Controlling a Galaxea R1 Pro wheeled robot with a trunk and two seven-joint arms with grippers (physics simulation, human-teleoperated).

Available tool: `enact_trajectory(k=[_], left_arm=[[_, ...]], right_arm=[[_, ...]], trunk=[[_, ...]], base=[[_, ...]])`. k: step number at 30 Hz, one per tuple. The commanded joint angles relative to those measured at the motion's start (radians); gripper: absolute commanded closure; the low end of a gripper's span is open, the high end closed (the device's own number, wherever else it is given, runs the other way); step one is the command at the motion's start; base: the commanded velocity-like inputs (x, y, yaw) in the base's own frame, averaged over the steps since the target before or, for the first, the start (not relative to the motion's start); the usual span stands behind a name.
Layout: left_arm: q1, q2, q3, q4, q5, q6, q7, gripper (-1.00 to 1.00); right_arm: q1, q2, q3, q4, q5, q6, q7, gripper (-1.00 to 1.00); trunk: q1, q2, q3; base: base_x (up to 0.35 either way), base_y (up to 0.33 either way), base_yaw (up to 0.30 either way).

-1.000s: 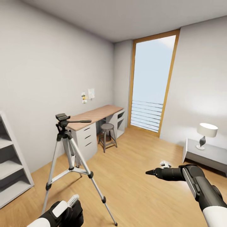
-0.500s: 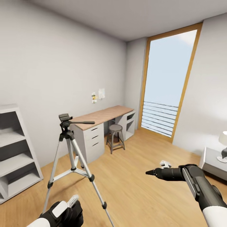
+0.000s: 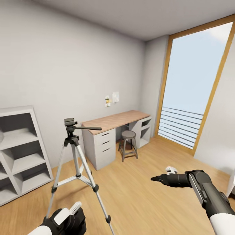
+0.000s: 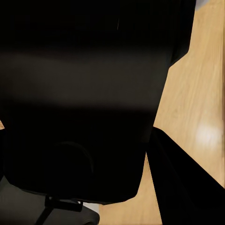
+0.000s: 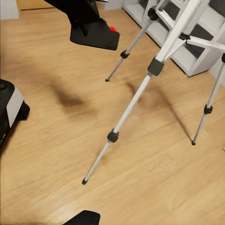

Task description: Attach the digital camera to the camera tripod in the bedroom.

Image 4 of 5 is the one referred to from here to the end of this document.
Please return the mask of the camera tripod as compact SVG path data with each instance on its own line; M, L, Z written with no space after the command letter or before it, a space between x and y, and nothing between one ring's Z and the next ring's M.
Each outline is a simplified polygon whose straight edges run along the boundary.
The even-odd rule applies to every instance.
M199 10L201 7L203 7L209 1L210 0L196 0L195 11Z

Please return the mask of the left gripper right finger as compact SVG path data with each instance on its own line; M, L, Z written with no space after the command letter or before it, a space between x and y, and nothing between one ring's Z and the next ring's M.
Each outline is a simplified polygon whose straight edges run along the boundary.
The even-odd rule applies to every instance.
M154 127L147 157L163 225L225 225L225 189Z

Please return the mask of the digital camera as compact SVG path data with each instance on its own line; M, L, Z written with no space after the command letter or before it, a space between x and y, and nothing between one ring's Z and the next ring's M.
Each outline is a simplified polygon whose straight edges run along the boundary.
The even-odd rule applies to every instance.
M134 198L168 70L189 51L195 5L0 0L8 182L76 212Z

